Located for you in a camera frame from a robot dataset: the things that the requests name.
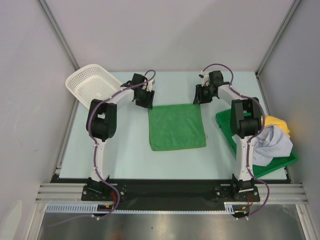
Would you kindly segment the green microfiber towel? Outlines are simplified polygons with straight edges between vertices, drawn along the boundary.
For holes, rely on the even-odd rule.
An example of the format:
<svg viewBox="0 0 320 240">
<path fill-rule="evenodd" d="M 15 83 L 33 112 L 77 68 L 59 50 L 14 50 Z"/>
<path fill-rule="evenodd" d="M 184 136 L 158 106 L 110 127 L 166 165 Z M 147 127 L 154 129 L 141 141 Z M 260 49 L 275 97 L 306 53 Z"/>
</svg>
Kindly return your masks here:
<svg viewBox="0 0 320 240">
<path fill-rule="evenodd" d="M 148 110 L 149 144 L 153 151 L 177 151 L 207 145 L 201 107 L 195 104 L 154 106 Z"/>
</svg>

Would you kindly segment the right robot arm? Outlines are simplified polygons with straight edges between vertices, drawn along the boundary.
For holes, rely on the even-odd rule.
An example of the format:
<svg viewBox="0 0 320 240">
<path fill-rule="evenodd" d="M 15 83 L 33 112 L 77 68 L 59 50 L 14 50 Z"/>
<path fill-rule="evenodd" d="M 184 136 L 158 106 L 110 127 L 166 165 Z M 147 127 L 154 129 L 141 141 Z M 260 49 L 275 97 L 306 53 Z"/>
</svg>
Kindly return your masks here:
<svg viewBox="0 0 320 240">
<path fill-rule="evenodd" d="M 236 201 L 255 191 L 253 152 L 256 137 L 264 127 L 264 112 L 255 97 L 248 97 L 224 81 L 221 71 L 201 72 L 201 84 L 195 87 L 194 105 L 212 102 L 216 97 L 230 105 L 230 129 L 235 137 L 236 162 L 229 187 L 228 197 Z"/>
</svg>

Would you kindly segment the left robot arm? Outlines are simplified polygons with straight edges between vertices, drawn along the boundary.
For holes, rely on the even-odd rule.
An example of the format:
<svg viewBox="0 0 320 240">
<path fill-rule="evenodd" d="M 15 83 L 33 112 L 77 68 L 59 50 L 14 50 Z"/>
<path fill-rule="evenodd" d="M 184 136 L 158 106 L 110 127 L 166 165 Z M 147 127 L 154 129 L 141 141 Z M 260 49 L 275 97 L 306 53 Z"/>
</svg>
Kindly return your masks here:
<svg viewBox="0 0 320 240">
<path fill-rule="evenodd" d="M 93 169 L 86 182 L 87 195 L 94 195 L 99 200 L 105 200 L 110 194 L 119 195 L 119 191 L 107 182 L 109 173 L 103 173 L 104 153 L 108 140 L 117 130 L 117 113 L 121 105 L 135 102 L 137 106 L 152 109 L 155 91 L 155 70 L 151 78 L 134 73 L 131 80 L 120 85 L 119 90 L 107 99 L 93 99 L 90 103 L 86 130 L 93 140 Z"/>
</svg>

